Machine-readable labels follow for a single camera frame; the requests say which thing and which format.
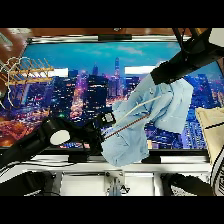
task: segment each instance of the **city skyline image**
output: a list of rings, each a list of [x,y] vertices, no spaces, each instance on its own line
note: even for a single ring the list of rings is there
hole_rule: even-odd
[[[127,100],[145,75],[124,73],[125,66],[155,66],[180,51],[176,42],[61,43],[28,45],[24,55],[46,58],[54,68],[68,68],[68,77],[49,83],[18,85],[14,104],[0,110],[0,146],[10,146],[32,132],[44,117],[64,117],[82,126],[89,119],[112,110],[116,101]],[[194,92],[182,134],[145,126],[152,149],[206,149],[195,108],[224,106],[224,79],[216,62],[184,77]],[[78,147],[68,143],[63,147]]]

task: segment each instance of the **beige cloth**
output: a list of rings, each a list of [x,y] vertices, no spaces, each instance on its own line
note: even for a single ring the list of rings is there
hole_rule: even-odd
[[[214,128],[205,128],[224,122],[224,108],[204,109],[199,107],[195,113],[207,144],[210,162],[213,165],[224,145],[224,124]]]

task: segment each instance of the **white circular joint cap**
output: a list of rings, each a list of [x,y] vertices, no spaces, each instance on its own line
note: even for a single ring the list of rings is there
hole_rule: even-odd
[[[60,145],[67,142],[70,139],[70,134],[66,130],[60,130],[54,133],[50,138],[50,143],[52,145]]]

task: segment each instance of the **folded cloth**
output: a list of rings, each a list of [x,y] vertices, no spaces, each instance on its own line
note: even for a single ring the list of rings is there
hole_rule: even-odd
[[[195,113],[207,144],[210,162],[213,165],[224,145],[224,108],[199,107],[196,108]]]
[[[151,75],[146,76],[127,101],[117,102],[112,106],[117,121],[112,132],[146,114],[150,116],[105,140],[102,143],[104,158],[110,164],[120,167],[148,157],[144,126],[150,121],[160,129],[181,133],[184,129],[192,93],[193,87],[184,79],[156,86]],[[158,96],[160,98],[138,107],[122,119],[138,104]]]

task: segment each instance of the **light blue cloth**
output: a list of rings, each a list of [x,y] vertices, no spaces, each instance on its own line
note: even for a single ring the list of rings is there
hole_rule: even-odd
[[[116,120],[122,118],[137,104],[157,96],[161,97],[137,108],[113,128],[112,132],[146,114],[150,114],[148,118],[105,140],[102,143],[104,158],[110,164],[120,167],[148,157],[149,150],[144,126],[150,121],[154,122],[157,128],[182,133],[192,93],[193,87],[184,79],[171,84],[162,83],[155,86],[151,75],[146,76],[127,101],[116,102],[112,106]]]

